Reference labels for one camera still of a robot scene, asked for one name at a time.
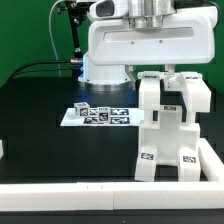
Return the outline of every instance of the white robotic structure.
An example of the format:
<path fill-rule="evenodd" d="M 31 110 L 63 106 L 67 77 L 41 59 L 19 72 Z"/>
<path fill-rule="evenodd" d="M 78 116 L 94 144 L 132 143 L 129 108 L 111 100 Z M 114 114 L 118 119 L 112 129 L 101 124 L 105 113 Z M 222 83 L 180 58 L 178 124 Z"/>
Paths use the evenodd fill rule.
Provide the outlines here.
<path fill-rule="evenodd" d="M 164 73 L 138 74 L 145 119 L 135 179 L 144 182 L 0 185 L 0 210 L 224 208 L 223 163 L 200 139 L 195 123 L 196 112 L 209 112 L 211 93 L 201 74 L 174 73 L 176 64 L 208 63 L 214 57 L 216 8 L 175 11 L 172 0 L 103 0 L 91 6 L 89 16 L 89 52 L 80 82 L 116 90 L 135 81 L 133 65 L 166 65 Z M 166 91 L 182 93 L 186 122 L 180 106 L 160 105 L 161 80 Z M 153 182 L 156 165 L 178 166 L 179 182 Z M 199 181 L 201 169 L 208 181 Z"/>
<path fill-rule="evenodd" d="M 209 112 L 211 93 L 201 74 L 174 73 L 174 69 L 176 64 L 208 63 L 213 59 L 217 9 L 200 7 L 175 12 L 173 3 L 103 0 L 90 8 L 90 19 L 95 21 L 89 29 L 89 52 L 85 56 L 88 76 L 80 81 L 95 87 L 122 85 L 134 81 L 130 70 L 133 65 L 164 64 L 167 71 L 138 74 L 142 80 L 139 109 L 145 112 L 139 126 L 135 173 L 139 181 L 154 181 L 156 165 L 178 166 L 179 181 L 199 181 L 204 160 L 201 144 L 206 140 L 199 139 L 195 117 L 196 112 Z M 104 17 L 110 13 L 110 4 L 114 14 Z M 181 106 L 160 105 L 161 80 L 165 91 L 182 93 L 186 122 L 182 122 Z M 157 121 L 153 121 L 154 111 L 158 112 Z"/>

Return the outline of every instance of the black and white cube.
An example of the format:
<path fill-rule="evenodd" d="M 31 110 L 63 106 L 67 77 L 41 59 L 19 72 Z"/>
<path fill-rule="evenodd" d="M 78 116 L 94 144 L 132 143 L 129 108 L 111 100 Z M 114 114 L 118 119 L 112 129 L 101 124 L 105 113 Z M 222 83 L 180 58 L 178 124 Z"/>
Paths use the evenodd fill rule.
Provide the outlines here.
<path fill-rule="evenodd" d="M 97 119 L 99 123 L 110 123 L 110 107 L 98 107 Z"/>
<path fill-rule="evenodd" d="M 75 103 L 75 114 L 78 117 L 88 117 L 89 116 L 89 111 L 90 111 L 90 106 L 86 102 L 81 102 L 81 103 Z"/>

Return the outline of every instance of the black cable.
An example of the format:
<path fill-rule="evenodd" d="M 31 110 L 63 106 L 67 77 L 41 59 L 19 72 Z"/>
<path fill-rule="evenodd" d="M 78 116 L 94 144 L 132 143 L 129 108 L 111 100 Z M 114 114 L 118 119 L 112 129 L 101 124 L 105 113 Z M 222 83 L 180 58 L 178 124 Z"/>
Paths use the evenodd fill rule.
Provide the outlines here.
<path fill-rule="evenodd" d="M 212 5 L 212 6 L 215 6 L 217 8 L 217 11 L 218 11 L 218 19 L 217 19 L 217 23 L 216 23 L 216 25 L 214 27 L 214 29 L 215 29 L 221 23 L 221 20 L 222 20 L 222 11 L 221 11 L 221 8 L 215 2 L 205 1 L 204 3 L 205 4 Z"/>
<path fill-rule="evenodd" d="M 35 65 L 53 65 L 53 64 L 70 64 L 70 61 L 63 61 L 63 60 L 59 60 L 59 61 L 36 61 L 36 62 L 31 62 L 28 64 L 25 64 L 19 68 L 17 68 L 8 78 L 7 81 L 12 80 L 17 73 L 19 73 L 20 71 L 24 70 L 25 68 L 29 68 Z"/>
<path fill-rule="evenodd" d="M 56 71 L 71 71 L 73 68 L 59 68 L 59 69 L 42 69 L 42 70 L 29 70 L 29 71 L 23 71 L 18 72 L 14 74 L 14 77 L 17 75 L 25 74 L 25 73 L 36 73 L 36 72 L 56 72 Z"/>

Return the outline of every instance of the green background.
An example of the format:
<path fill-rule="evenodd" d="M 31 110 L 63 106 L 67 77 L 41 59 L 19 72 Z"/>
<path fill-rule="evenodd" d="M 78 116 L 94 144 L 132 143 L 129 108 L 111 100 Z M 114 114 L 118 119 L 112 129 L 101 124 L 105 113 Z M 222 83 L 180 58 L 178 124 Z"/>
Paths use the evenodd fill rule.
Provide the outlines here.
<path fill-rule="evenodd" d="M 18 67 L 38 60 L 54 60 L 54 54 L 48 32 L 48 16 L 56 0 L 0 1 L 0 86 Z M 222 9 L 224 1 L 216 0 Z M 198 71 L 219 92 L 224 94 L 224 19 L 215 30 L 216 57 L 210 64 L 178 65 L 177 71 Z M 60 59 L 73 56 L 73 45 L 67 13 L 53 15 L 53 35 Z M 79 28 L 79 37 L 83 52 L 87 50 L 88 24 Z M 162 66 L 147 66 L 148 70 L 162 70 Z M 57 76 L 57 72 L 29 74 L 29 76 Z"/>

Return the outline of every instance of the small cube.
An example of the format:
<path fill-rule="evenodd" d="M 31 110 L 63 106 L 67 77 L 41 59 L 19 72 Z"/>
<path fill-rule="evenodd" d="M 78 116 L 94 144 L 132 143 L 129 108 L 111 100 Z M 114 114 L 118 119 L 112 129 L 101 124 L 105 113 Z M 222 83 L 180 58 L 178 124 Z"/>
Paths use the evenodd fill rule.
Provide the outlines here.
<path fill-rule="evenodd" d="M 110 123 L 110 107 L 98 107 L 97 119 L 99 123 Z"/>
<path fill-rule="evenodd" d="M 89 116 L 89 110 L 90 106 L 86 102 L 81 102 L 81 103 L 75 103 L 75 114 L 78 117 L 88 117 Z"/>
<path fill-rule="evenodd" d="M 200 181 L 201 166 L 198 153 L 182 147 L 179 150 L 178 181 Z"/>
<path fill-rule="evenodd" d="M 135 170 L 135 180 L 153 182 L 156 172 L 157 147 L 154 144 L 148 144 L 140 148 Z"/>

